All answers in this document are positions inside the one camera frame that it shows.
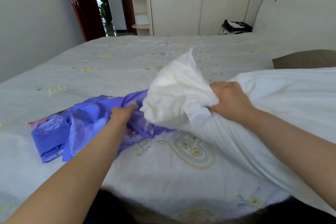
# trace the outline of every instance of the folded purple cloth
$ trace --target folded purple cloth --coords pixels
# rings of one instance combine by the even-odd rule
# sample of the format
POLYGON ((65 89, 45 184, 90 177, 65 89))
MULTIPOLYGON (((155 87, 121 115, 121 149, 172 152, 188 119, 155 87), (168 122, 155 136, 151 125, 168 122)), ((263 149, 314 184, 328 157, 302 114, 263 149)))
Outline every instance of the folded purple cloth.
POLYGON ((63 154, 63 161, 70 160, 108 123, 113 107, 127 107, 136 102, 118 154, 143 138, 154 138, 168 128, 148 123, 139 111, 147 90, 125 97, 98 96, 76 104, 64 111, 29 123, 31 135, 42 162, 49 162, 63 154))

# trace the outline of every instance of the forearm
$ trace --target forearm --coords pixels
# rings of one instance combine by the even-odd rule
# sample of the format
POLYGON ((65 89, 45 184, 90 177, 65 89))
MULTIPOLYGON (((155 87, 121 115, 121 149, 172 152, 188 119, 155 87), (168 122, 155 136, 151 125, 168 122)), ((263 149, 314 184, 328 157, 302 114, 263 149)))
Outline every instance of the forearm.
POLYGON ((336 145, 257 109, 241 124, 336 209, 336 145))
POLYGON ((82 223, 116 157, 125 128, 119 122, 108 123, 38 188, 7 223, 82 223))

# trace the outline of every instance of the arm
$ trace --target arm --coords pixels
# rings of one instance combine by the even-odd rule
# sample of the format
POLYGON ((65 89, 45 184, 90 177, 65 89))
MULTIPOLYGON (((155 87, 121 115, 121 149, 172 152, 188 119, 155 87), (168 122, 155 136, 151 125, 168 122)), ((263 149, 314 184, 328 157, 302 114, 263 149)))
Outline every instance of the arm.
POLYGON ((113 108, 110 122, 8 219, 12 223, 83 223, 118 152, 135 104, 113 108))
POLYGON ((253 131, 271 152, 336 209, 336 144, 256 109, 237 82, 215 82, 219 104, 210 107, 253 131))

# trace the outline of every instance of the shelf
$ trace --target shelf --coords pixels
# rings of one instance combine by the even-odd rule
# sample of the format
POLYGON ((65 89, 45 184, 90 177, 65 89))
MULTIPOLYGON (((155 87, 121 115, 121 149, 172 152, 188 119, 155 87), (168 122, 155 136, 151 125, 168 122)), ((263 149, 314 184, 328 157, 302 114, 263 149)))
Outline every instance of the shelf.
POLYGON ((138 24, 134 24, 132 26, 132 28, 139 28, 139 29, 149 29, 149 25, 138 25, 138 24))

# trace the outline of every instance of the person's left arm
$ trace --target person's left arm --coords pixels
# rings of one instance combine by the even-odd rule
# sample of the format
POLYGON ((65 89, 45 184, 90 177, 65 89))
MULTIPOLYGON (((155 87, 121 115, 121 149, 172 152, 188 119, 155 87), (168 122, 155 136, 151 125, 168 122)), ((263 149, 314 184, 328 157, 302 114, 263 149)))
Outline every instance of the person's left arm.
POLYGON ((118 152, 133 103, 113 108, 109 123, 42 184, 6 224, 82 224, 118 152))

